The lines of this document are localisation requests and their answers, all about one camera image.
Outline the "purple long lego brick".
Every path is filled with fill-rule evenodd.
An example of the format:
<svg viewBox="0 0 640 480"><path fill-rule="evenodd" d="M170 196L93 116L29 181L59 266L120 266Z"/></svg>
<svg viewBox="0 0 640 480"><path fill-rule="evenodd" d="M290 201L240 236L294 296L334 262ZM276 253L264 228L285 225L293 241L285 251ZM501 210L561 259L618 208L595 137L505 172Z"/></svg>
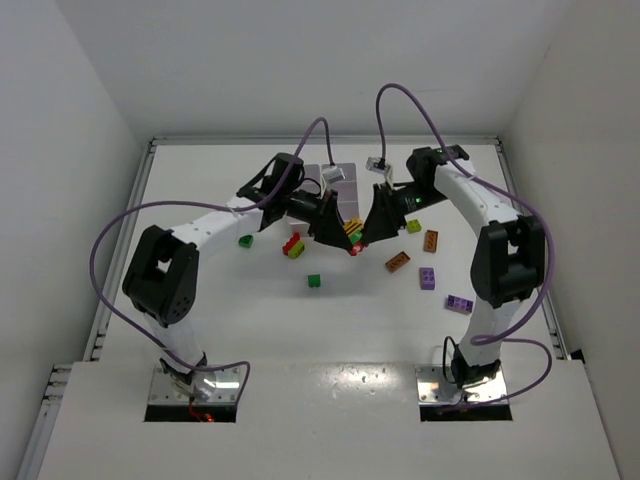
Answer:
<svg viewBox="0 0 640 480"><path fill-rule="evenodd" d="M455 295L448 295L444 306L447 310L454 311L463 315L470 315L473 312L474 302L472 300L462 298Z"/></svg>

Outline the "brown lego brick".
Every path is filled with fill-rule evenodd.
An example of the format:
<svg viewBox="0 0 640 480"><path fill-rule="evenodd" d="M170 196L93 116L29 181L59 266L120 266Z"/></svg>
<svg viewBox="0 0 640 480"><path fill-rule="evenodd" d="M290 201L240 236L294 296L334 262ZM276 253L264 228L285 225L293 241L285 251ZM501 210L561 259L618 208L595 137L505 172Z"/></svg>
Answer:
<svg viewBox="0 0 640 480"><path fill-rule="evenodd" d="M436 253L438 249L439 232L427 230L424 237L423 250L428 253Z"/></svg>

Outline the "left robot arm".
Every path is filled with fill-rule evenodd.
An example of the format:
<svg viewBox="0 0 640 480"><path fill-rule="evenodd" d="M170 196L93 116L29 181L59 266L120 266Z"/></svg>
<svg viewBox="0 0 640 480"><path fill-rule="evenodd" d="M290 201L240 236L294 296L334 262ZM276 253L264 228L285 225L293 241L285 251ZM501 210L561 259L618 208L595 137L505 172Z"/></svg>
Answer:
<svg viewBox="0 0 640 480"><path fill-rule="evenodd" d="M308 223L316 242L351 250L337 194L317 196L301 189L303 175L301 158L279 153L221 209L169 229L152 225L143 231L122 290L149 321L162 344L163 370L174 380L191 385L207 364L185 321L195 303L202 261L285 216Z"/></svg>

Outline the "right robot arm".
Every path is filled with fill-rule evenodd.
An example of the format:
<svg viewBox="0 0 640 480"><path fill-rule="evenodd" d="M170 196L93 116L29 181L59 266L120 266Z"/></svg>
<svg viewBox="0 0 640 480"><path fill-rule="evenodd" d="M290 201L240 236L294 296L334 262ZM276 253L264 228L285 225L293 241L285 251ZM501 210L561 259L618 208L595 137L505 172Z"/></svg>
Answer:
<svg viewBox="0 0 640 480"><path fill-rule="evenodd" d="M502 201L458 145L418 148L406 168L410 182L374 185L361 241L369 245L393 238L407 228L408 215L451 202L477 238L470 267L476 299L467 331L454 347L452 380L463 387L492 378L501 365L503 340L523 324L516 313L545 278L542 222Z"/></svg>

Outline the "dark green lego brick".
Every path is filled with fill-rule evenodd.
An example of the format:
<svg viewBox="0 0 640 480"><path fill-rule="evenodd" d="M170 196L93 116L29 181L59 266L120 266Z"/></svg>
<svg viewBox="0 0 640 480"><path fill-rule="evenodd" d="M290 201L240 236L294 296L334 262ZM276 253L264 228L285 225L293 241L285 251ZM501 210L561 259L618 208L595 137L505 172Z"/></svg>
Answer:
<svg viewBox="0 0 640 480"><path fill-rule="evenodd" d="M320 274L310 274L307 277L307 284L309 288L319 288L322 284Z"/></svg>

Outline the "yellow lego brick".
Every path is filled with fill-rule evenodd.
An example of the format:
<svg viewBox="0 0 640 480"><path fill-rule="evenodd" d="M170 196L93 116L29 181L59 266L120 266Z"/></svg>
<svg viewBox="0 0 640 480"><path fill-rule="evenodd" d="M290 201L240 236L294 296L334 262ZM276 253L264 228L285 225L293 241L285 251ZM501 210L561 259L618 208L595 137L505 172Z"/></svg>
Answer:
<svg viewBox="0 0 640 480"><path fill-rule="evenodd" d="M348 236L360 231L364 227L364 222L359 218L352 218L346 221L343 225L343 229Z"/></svg>

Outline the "lime green lego brick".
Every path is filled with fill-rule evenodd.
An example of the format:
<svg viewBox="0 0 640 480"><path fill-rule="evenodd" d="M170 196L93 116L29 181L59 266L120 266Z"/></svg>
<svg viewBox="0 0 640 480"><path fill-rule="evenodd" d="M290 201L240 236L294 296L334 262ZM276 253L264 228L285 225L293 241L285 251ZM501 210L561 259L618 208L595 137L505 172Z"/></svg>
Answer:
<svg viewBox="0 0 640 480"><path fill-rule="evenodd" d="M422 230L421 223L417 219L412 219L407 222L406 230L409 234L415 234Z"/></svg>

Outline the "orange-brown long lego brick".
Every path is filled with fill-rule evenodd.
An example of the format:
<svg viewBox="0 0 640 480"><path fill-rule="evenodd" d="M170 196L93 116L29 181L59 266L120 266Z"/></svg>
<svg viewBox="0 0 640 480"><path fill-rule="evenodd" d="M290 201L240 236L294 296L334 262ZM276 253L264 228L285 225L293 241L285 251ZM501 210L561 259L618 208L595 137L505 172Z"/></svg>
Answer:
<svg viewBox="0 0 640 480"><path fill-rule="evenodd" d="M409 255L406 252L401 251L398 254L394 255L391 259L389 259L385 263L385 267L390 273L395 273L396 271L404 267L410 260L411 258L409 257Z"/></svg>

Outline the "purple square lego brick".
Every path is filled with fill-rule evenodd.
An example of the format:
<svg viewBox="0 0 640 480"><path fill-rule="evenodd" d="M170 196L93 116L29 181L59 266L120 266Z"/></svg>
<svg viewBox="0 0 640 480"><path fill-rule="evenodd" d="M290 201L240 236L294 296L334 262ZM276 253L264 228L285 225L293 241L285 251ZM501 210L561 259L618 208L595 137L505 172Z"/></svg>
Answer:
<svg viewBox="0 0 640 480"><path fill-rule="evenodd" d="M435 270L433 268L419 268L419 285L422 290L427 291L433 291L436 288Z"/></svg>

